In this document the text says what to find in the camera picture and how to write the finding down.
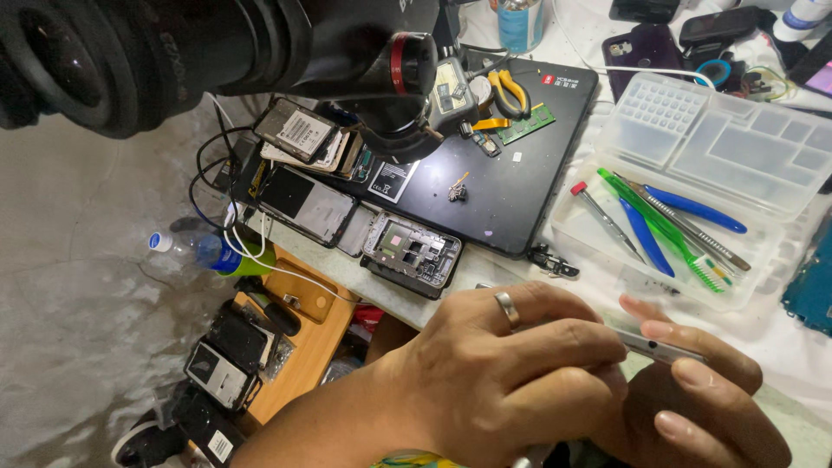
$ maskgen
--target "white table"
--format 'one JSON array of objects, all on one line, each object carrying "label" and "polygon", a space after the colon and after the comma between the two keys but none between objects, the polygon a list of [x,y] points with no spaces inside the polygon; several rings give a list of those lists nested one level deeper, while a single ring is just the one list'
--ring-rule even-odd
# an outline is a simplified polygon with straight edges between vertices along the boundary
[{"label": "white table", "polygon": [[[538,61],[583,67],[554,23],[552,4],[543,1],[546,3],[543,40],[530,55]],[[609,20],[609,5],[609,0],[561,0],[558,4],[561,21],[570,28],[570,37],[592,64],[603,63],[600,47],[605,38],[623,34],[634,25]],[[488,3],[476,2],[463,11],[468,19],[463,42],[499,47],[497,19],[488,9]],[[714,11],[707,1],[701,2],[695,11],[684,12],[677,18],[671,29],[678,33],[687,18]],[[738,59],[745,59],[750,64],[775,63],[775,55],[767,48],[763,37],[740,44],[734,52]],[[580,165],[582,159],[592,153],[592,139],[612,109],[612,94],[605,76],[601,76],[599,88],[599,102],[591,107],[592,115],[587,118],[570,168]],[[797,92],[787,101],[795,106],[832,110],[832,100],[805,91]],[[550,279],[527,261],[511,261],[468,245],[448,291],[470,289],[479,282],[505,285],[526,280],[548,281],[578,294],[609,322],[632,329],[637,324],[618,306],[618,295],[628,291],[635,296],[658,300],[673,320],[708,330],[760,363],[767,385],[756,400],[784,432],[795,456],[793,466],[825,468],[832,454],[832,425],[829,423],[832,421],[832,339],[805,329],[796,319],[788,317],[779,299],[817,223],[830,206],[832,197],[816,197],[799,221],[789,227],[789,240],[785,242],[788,245],[781,246],[779,263],[770,267],[769,280],[758,287],[750,304],[741,311],[717,313],[685,297],[670,298],[641,273],[555,232],[548,220],[543,222],[538,238],[581,269],[578,281]],[[259,215],[255,215],[249,224],[259,230]],[[373,276],[361,268],[357,260],[341,251],[323,249],[279,223],[267,221],[266,225],[271,241],[412,326],[423,327],[438,307],[437,301],[426,300]],[[644,358],[632,356],[625,363],[624,371],[631,376],[645,364]]]}]

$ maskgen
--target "plastic storage box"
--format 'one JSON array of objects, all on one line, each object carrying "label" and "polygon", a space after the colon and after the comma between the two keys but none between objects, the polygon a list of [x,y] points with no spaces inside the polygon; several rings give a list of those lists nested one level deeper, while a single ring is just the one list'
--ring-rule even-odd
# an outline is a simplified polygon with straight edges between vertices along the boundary
[{"label": "plastic storage box", "polygon": [[659,242],[676,273],[666,276],[638,261],[583,200],[568,192],[557,198],[552,225],[718,311],[748,303],[783,239],[784,224],[796,219],[832,173],[831,121],[652,73],[638,73],[630,81],[594,146],[595,153],[567,187],[586,182],[644,258],[617,195],[596,174],[599,167],[741,221],[746,234],[679,212],[748,261],[751,270],[732,278],[734,286],[725,292],[714,293]]}]

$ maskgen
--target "white cable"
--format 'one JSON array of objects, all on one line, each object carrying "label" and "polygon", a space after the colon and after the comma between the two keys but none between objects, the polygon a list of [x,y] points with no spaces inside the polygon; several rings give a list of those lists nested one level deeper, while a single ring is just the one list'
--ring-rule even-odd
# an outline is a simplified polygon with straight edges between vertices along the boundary
[{"label": "white cable", "polygon": [[231,121],[231,117],[228,117],[228,112],[226,112],[225,109],[222,107],[222,104],[220,104],[220,102],[216,100],[216,96],[214,96],[210,92],[207,93],[207,94],[208,94],[208,97],[210,97],[211,101],[213,101],[214,104],[216,104],[216,106],[220,108],[220,112],[222,113],[222,116],[225,117],[225,119],[228,121],[228,124],[231,125],[231,128],[236,128],[237,126],[234,125],[234,123]]},{"label": "white cable", "polygon": [[598,67],[598,66],[592,65],[577,50],[577,47],[575,47],[575,43],[572,41],[572,38],[569,37],[569,33],[567,32],[566,28],[564,28],[563,24],[561,24],[561,19],[557,15],[557,0],[552,0],[552,10],[553,10],[554,15],[555,15],[555,21],[557,22],[557,25],[561,28],[561,31],[563,32],[563,36],[567,39],[567,42],[569,42],[569,45],[572,46],[573,49],[575,49],[575,53],[577,54],[578,58],[581,59],[581,62],[583,62],[583,64],[586,65],[588,68],[591,68],[591,69],[596,70],[596,71],[597,70],[613,70],[613,71],[622,71],[622,72],[655,72],[655,73],[671,73],[671,74],[674,74],[674,75],[687,75],[689,77],[697,77],[697,78],[701,79],[703,82],[705,82],[705,84],[710,89],[716,90],[716,87],[714,86],[714,83],[711,81],[710,78],[706,77],[705,75],[703,75],[701,73],[697,73],[697,72],[688,72],[687,70],[671,70],[669,68],[636,68],[636,67],[606,67],[606,66]]},{"label": "white cable", "polygon": [[121,437],[121,439],[118,440],[118,442],[116,442],[116,445],[112,447],[112,451],[110,452],[110,460],[112,460],[112,462],[115,463],[117,466],[121,466],[121,464],[119,464],[119,462],[116,461],[116,457],[118,456],[118,452],[121,450],[121,448],[136,434],[155,426],[159,426],[159,423],[156,421],[148,421],[142,422],[140,425],[130,429],[124,436]]},{"label": "white cable", "polygon": [[[231,221],[231,218],[233,216],[234,216],[234,213],[230,212],[228,214],[228,216],[225,217],[225,222],[223,223],[223,225],[228,226],[228,223]],[[260,216],[262,217],[260,219],[260,223],[261,223],[261,226],[263,227],[263,228],[260,229],[260,236],[262,237],[264,245],[265,245],[265,214],[261,213]],[[352,301],[350,299],[347,299],[346,297],[341,296],[339,293],[337,293],[335,291],[332,291],[327,286],[324,286],[324,285],[320,284],[319,282],[313,280],[312,278],[308,278],[306,276],[300,275],[298,273],[295,273],[294,271],[284,270],[283,268],[276,268],[272,265],[266,265],[265,263],[260,261],[256,256],[251,255],[251,252],[249,252],[249,249],[247,249],[245,247],[245,243],[242,241],[242,239],[240,239],[240,236],[237,235],[237,230],[235,228],[232,228],[231,230],[234,232],[234,237],[236,237],[237,241],[240,243],[240,246],[243,248],[243,251],[238,251],[234,247],[234,244],[231,243],[231,239],[228,237],[228,231],[223,232],[223,235],[225,236],[225,241],[228,243],[228,246],[231,247],[231,250],[237,252],[238,254],[240,254],[240,255],[242,255],[246,258],[250,258],[251,260],[254,260],[255,263],[257,263],[258,265],[265,266],[266,268],[270,268],[274,271],[280,271],[281,273],[286,273],[287,275],[297,276],[298,278],[300,278],[302,280],[306,280],[306,281],[322,288],[324,291],[327,291],[329,294],[331,294],[335,297],[338,297],[342,301],[347,301],[350,304],[359,304],[361,302],[361,301]]]}]

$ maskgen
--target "green brush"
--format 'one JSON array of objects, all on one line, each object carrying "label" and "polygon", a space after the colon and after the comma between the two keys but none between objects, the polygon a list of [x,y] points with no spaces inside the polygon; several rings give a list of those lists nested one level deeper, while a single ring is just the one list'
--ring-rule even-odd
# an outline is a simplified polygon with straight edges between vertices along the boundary
[{"label": "green brush", "polygon": [[725,292],[724,289],[717,286],[721,279],[711,270],[707,265],[709,257],[707,255],[695,256],[687,248],[685,244],[685,237],[681,231],[667,220],[656,208],[651,207],[649,203],[645,202],[643,198],[639,197],[626,183],[618,177],[612,175],[607,169],[603,167],[598,168],[598,175],[603,177],[612,188],[616,189],[618,195],[627,200],[642,216],[647,219],[652,225],[673,245],[679,249],[685,263],[693,270],[693,272],[708,286],[713,292]]}]

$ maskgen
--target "pliers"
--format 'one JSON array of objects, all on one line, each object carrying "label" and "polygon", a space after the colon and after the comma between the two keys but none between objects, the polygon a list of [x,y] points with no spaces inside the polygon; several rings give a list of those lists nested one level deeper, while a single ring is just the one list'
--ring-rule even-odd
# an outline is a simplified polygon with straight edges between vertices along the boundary
[{"label": "pliers", "polygon": [[[532,109],[528,91],[520,83],[512,79],[508,70],[489,72],[488,82],[494,89],[494,103],[503,117],[513,120],[529,118],[532,116]],[[515,106],[508,100],[505,91],[508,90],[517,100],[519,106]]]}]

